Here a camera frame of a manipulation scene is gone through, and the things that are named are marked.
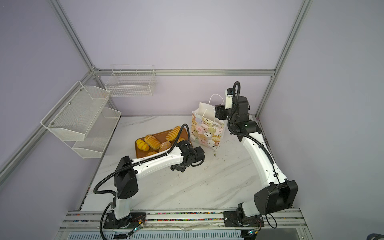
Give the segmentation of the cartoon animal paper bag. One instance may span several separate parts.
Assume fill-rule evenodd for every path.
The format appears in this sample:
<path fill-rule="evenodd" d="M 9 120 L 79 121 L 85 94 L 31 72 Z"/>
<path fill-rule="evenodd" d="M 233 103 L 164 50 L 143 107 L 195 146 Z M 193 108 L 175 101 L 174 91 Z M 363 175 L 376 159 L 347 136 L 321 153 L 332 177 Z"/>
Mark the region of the cartoon animal paper bag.
<path fill-rule="evenodd" d="M 192 111 L 191 127 L 193 141 L 217 151 L 224 137 L 226 122 L 216 117 L 219 111 L 211 105 L 214 96 L 220 97 L 224 103 L 224 98 L 218 94 L 211 95 L 208 103 L 200 102 L 199 107 Z"/>

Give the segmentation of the sesame topped fake bread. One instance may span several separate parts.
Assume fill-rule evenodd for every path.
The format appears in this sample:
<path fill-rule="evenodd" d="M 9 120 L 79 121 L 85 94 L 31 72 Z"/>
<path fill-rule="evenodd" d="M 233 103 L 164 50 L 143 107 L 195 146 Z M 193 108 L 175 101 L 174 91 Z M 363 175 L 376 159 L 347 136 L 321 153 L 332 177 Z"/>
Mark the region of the sesame topped fake bread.
<path fill-rule="evenodd" d="M 165 141 L 165 142 L 161 143 L 159 152 L 166 151 L 166 150 L 170 149 L 171 146 L 172 146 L 171 142 L 169 142 L 169 141 Z"/>

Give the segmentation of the ridged long fake bread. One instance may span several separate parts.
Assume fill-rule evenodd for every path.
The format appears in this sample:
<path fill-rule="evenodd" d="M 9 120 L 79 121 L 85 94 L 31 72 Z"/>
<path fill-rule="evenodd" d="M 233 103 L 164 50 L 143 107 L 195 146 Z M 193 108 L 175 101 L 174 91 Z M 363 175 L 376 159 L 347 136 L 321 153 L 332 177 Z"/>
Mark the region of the ridged long fake bread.
<path fill-rule="evenodd" d="M 180 126 L 176 126 L 175 128 L 173 128 L 170 132 L 167 133 L 166 140 L 169 142 L 173 142 L 177 138 L 180 129 Z"/>

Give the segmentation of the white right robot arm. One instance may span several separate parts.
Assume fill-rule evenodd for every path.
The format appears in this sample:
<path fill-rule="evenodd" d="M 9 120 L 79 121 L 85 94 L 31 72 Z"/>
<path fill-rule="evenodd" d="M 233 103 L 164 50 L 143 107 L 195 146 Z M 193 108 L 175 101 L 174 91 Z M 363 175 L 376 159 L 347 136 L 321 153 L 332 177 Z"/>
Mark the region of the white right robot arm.
<path fill-rule="evenodd" d="M 225 103 L 216 105 L 216 117 L 227 120 L 229 132 L 238 137 L 249 153 L 260 177 L 262 189 L 251 200 L 240 203 L 237 219 L 246 225 L 252 218 L 270 215 L 293 206 L 299 187 L 280 170 L 265 143 L 257 122 L 250 119 L 245 97 L 226 96 Z"/>

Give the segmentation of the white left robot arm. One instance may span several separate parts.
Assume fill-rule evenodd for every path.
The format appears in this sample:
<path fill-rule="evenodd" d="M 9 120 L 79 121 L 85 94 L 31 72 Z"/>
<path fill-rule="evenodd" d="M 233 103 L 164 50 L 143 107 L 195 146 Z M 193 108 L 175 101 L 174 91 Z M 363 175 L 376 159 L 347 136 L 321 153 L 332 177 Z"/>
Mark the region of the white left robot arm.
<path fill-rule="evenodd" d="M 205 152 L 201 147 L 193 147 L 188 141 L 181 141 L 174 148 L 155 155 L 131 160 L 124 157 L 119 162 L 114 176 L 117 193 L 113 198 L 112 209 L 115 219 L 130 216 L 131 198 L 139 191 L 139 181 L 167 167 L 172 171 L 184 172 L 188 167 L 197 167 L 204 162 Z"/>

